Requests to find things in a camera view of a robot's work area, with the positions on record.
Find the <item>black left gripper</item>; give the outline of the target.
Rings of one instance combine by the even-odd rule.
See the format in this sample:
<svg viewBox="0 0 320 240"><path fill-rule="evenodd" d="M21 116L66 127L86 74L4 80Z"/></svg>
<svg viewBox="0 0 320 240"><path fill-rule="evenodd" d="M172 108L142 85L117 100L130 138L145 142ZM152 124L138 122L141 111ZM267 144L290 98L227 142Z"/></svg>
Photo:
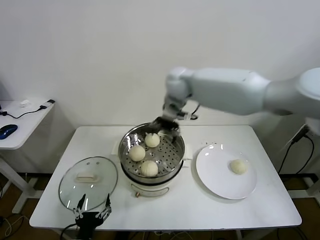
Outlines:
<svg viewBox="0 0 320 240"><path fill-rule="evenodd" d="M75 216L75 223L78 227L78 240L91 240L94 235L96 227L101 225L101 219L107 219L111 212L111 200L110 194L107 195L104 209L99 213L98 217L96 215L98 212L84 212L82 211L84 202L86 200L86 194L78 201L78 204L73 208L72 212Z"/></svg>

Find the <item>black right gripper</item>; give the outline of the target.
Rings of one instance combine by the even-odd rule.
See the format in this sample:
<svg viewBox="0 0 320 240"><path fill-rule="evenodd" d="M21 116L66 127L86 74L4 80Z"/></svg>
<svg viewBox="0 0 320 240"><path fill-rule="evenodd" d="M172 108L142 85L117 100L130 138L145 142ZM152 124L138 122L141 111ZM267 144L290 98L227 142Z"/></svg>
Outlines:
<svg viewBox="0 0 320 240"><path fill-rule="evenodd" d="M163 138L172 138L171 143L174 144L180 137L180 127L174 120L166 119L158 116L150 123L151 132L159 132Z"/></svg>

